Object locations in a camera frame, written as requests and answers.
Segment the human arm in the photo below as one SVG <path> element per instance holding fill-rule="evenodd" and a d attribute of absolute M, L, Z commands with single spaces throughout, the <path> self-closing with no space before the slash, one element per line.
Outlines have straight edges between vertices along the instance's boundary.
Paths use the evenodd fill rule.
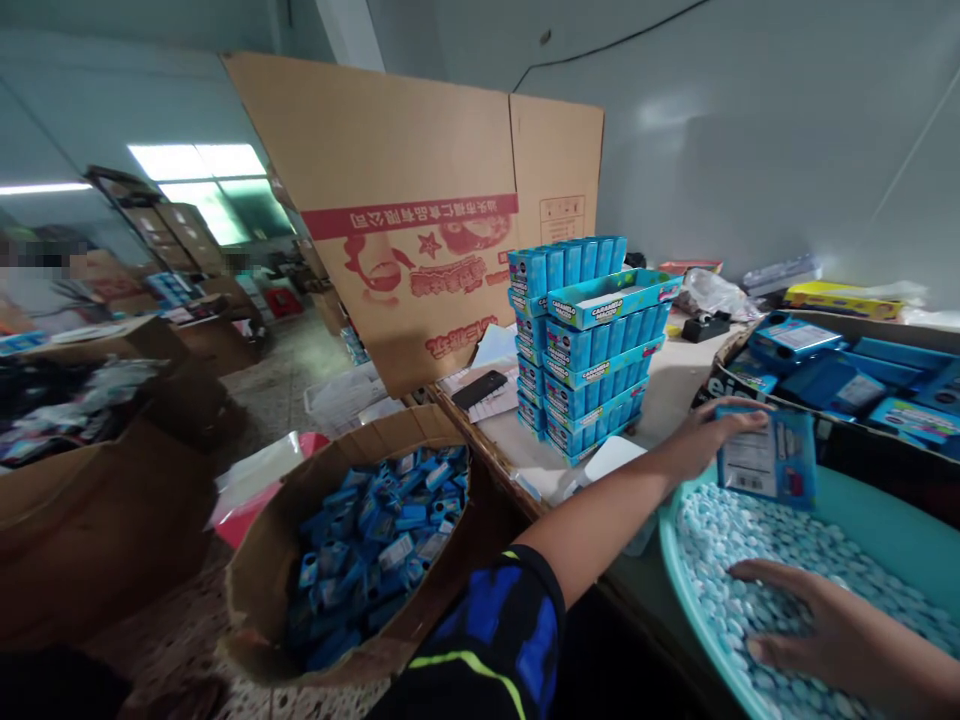
<path fill-rule="evenodd" d="M 769 409 L 736 397 L 702 405 L 665 442 L 592 483 L 516 539 L 550 565 L 567 608 L 596 582 L 674 488 L 700 475 L 728 438 L 760 430 L 768 421 L 765 412 L 714 420 L 722 405 Z"/>
<path fill-rule="evenodd" d="M 960 662 L 820 575 L 768 560 L 730 568 L 807 603 L 812 637 L 758 636 L 747 641 L 757 662 L 818 677 L 893 717 L 960 717 Z"/>

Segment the mobile phone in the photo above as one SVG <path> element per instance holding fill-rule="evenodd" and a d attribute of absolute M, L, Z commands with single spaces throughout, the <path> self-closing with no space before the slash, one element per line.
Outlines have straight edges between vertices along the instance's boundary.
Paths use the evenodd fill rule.
<path fill-rule="evenodd" d="M 457 390 L 450 399 L 453 400 L 457 407 L 466 412 L 494 390 L 506 384 L 506 375 L 498 373 L 496 370 L 491 370 L 485 375 L 478 377 L 465 388 Z"/>

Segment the white plastic container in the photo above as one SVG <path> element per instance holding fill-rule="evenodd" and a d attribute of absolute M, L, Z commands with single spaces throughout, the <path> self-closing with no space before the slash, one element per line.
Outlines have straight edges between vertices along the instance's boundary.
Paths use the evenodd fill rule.
<path fill-rule="evenodd" d="M 387 397 L 373 363 L 365 363 L 303 393 L 303 409 L 331 441 L 363 423 L 360 412 Z"/>

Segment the cardboard box flap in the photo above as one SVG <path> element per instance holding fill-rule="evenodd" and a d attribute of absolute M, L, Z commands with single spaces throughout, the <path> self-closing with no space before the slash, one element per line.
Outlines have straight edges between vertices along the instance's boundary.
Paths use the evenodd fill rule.
<path fill-rule="evenodd" d="M 598 108 L 267 55 L 224 64 L 394 397 L 514 321 L 510 250 L 594 231 Z"/>
<path fill-rule="evenodd" d="M 603 110 L 590 105 L 510 96 L 520 237 L 538 238 L 528 245 L 550 245 L 593 232 L 603 118 Z M 528 202 L 538 207 L 528 212 Z"/>

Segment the teal plastic basin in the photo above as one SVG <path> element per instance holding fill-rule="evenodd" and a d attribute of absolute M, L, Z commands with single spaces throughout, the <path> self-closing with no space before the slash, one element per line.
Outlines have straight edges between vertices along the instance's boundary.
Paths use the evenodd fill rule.
<path fill-rule="evenodd" d="M 675 520 L 683 499 L 702 483 L 716 483 L 712 466 L 681 485 L 660 512 L 660 543 L 667 574 L 694 632 L 737 700 L 750 717 L 765 720 L 769 710 L 724 652 L 700 609 L 680 559 Z M 836 523 L 863 551 L 927 598 L 960 617 L 960 573 L 950 568 L 960 557 L 960 532 L 876 488 L 825 467 L 817 468 L 816 517 Z"/>

